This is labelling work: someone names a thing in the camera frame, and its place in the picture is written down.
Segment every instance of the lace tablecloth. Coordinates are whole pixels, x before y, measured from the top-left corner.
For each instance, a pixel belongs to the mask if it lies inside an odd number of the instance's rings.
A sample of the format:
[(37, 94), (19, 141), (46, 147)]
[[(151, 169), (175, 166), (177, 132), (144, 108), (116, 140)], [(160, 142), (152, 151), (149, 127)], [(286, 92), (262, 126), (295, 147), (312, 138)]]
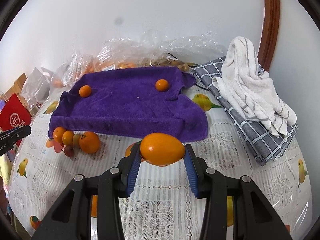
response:
[[(65, 186), (76, 174), (86, 177), (101, 175), (116, 166), (126, 148), (137, 138), (100, 134), (101, 149), (95, 155), (81, 150), (68, 158), (59, 147), (46, 147), (50, 114), (47, 107), (59, 100), (62, 91), (53, 94), (32, 123), (32, 133), (24, 139), (11, 174), (9, 201), (12, 210), (32, 235), (30, 216), (41, 220)], [(216, 103), (214, 96), (194, 86), (184, 93), (193, 98), (201, 93)], [(272, 203), (284, 224), (291, 228), (293, 239), (300, 239), (311, 224), (312, 198), (309, 177), (299, 184), (298, 160), (303, 160), (294, 138), (284, 156), (261, 167), (249, 147), (222, 108), (206, 112), (209, 136), (192, 142), (196, 155), (204, 158), (226, 176), (249, 175)], [(17, 173), (20, 162), (27, 158), (27, 177)], [(197, 240), (204, 214), (205, 200), (197, 200), (188, 185), (183, 160), (167, 167), (141, 163), (131, 197), (119, 200), (126, 239)], [(232, 239), (233, 226), (227, 239)], [(96, 219), (92, 218), (92, 239), (97, 239)]]

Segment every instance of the small orange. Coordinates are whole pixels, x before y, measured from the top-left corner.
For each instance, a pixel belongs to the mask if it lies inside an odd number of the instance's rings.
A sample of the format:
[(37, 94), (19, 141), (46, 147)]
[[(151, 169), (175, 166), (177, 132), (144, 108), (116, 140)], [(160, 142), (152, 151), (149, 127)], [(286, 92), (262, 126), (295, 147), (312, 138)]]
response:
[(94, 132), (85, 132), (80, 137), (79, 146), (85, 153), (95, 153), (100, 148), (99, 136)]
[(167, 91), (169, 88), (169, 83), (167, 80), (165, 79), (159, 79), (157, 82), (156, 82), (156, 89), (160, 92), (164, 92), (164, 91)]
[(91, 203), (91, 216), (97, 217), (97, 206), (98, 206), (98, 196), (93, 195), (92, 196), (92, 203)]
[(83, 98), (88, 97), (89, 95), (91, 95), (91, 87), (88, 85), (81, 87), (79, 90), (79, 95)]
[(73, 145), (73, 136), (75, 134), (72, 131), (65, 131), (62, 135), (62, 142), (64, 145), (69, 145), (72, 146)]
[(130, 155), (131, 149), (132, 149), (133, 145), (135, 145), (135, 144), (136, 144), (136, 143), (133, 143), (133, 144), (129, 145), (129, 147), (125, 150), (125, 153), (124, 153), (124, 156), (125, 156), (125, 157), (127, 157), (127, 156)]
[(152, 165), (166, 166), (182, 159), (184, 145), (175, 137), (164, 133), (150, 133), (140, 144), (142, 158)]
[(66, 129), (64, 129), (63, 127), (59, 126), (56, 129), (54, 129), (53, 131), (53, 139), (57, 142), (57, 143), (63, 143), (62, 141), (62, 136), (64, 134), (64, 132), (66, 131)]

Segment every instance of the bird print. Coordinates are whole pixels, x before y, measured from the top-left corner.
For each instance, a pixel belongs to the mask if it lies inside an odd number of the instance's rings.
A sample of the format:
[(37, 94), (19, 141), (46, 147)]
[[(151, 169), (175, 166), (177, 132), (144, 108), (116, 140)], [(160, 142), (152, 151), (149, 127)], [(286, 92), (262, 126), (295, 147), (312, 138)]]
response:
[(43, 114), (51, 114), (57, 109), (58, 101), (54, 101), (51, 105), (48, 106), (47, 110)]
[(233, 225), (233, 200), (232, 196), (227, 196), (227, 227)]
[(299, 185), (298, 185), (299, 187), (300, 184), (304, 182), (304, 179), (308, 175), (308, 172), (304, 169), (302, 160), (298, 160), (298, 166), (299, 166)]
[(33, 229), (37, 230), (39, 225), (41, 224), (41, 221), (36, 216), (30, 217), (30, 224)]
[(27, 177), (27, 174), (26, 174), (26, 166), (27, 166), (27, 164), (28, 164), (28, 159), (27, 158), (24, 158), (22, 160), (22, 162), (20, 162), (20, 164), (19, 164), (19, 168), (17, 170), (17, 173), (19, 173), (21, 177), (22, 176)]
[(203, 94), (196, 94), (192, 101), (200, 106), (200, 108), (205, 112), (209, 111), (211, 108), (221, 107), (211, 103), (210, 99)]

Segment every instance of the gray striped towel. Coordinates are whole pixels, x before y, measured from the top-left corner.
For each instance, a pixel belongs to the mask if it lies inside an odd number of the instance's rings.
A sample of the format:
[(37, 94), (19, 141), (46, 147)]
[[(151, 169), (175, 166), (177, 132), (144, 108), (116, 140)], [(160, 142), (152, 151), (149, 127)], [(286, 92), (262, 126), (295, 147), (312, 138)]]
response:
[(221, 67), (225, 57), (209, 61), (206, 64), (195, 66), (193, 72), (197, 78), (211, 91), (215, 98), (224, 108), (227, 115), (233, 120), (239, 133), (244, 137), (245, 141), (252, 149), (252, 154), (255, 160), (264, 166), (268, 161), (276, 161), (281, 157), (293, 136), (297, 133), (298, 126), (288, 125), (287, 140), (284, 140), (282, 135), (277, 138), (271, 135), (269, 131), (261, 124), (261, 122), (247, 121), (241, 117), (238, 112), (226, 101), (219, 93), (219, 91), (212, 85), (212, 77), (221, 77)]

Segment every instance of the blue gripper pad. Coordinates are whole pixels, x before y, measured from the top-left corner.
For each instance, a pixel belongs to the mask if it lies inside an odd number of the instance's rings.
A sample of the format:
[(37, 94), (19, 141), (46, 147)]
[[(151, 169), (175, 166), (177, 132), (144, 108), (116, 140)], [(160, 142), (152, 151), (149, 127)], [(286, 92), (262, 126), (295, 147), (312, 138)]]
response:
[(130, 171), (128, 173), (127, 189), (125, 191), (128, 197), (130, 197), (130, 194), (134, 190), (134, 185), (136, 184), (136, 179), (138, 176), (140, 164), (141, 164), (141, 155), (139, 151), (139, 153), (135, 155)]
[(196, 173), (195, 166), (193, 165), (193, 161), (191, 159), (190, 152), (188, 151), (187, 147), (185, 147), (185, 150), (186, 152), (183, 157), (183, 161), (186, 167), (190, 188), (192, 193), (195, 195), (195, 197), (198, 197), (199, 196), (198, 175)]

